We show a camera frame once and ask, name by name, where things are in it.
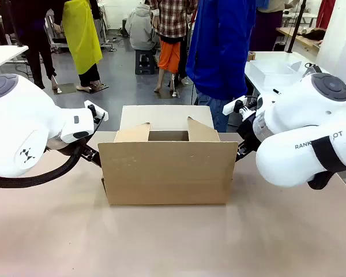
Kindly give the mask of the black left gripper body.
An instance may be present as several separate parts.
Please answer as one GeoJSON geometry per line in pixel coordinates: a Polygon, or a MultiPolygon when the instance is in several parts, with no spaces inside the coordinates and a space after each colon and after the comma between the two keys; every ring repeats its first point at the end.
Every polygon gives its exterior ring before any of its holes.
{"type": "Polygon", "coordinates": [[[47,149],[58,151],[65,156],[80,156],[83,152],[84,145],[84,138],[72,143],[65,143],[59,138],[52,138],[47,142],[47,149]]]}

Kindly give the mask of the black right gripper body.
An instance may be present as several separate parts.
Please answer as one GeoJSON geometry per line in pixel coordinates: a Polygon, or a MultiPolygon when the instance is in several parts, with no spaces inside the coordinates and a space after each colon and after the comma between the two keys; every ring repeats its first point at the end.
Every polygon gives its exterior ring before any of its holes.
{"type": "Polygon", "coordinates": [[[238,150],[257,150],[261,142],[257,139],[253,131],[253,122],[255,120],[255,111],[250,115],[243,117],[242,123],[237,129],[237,133],[241,136],[243,141],[239,144],[238,150]]]}

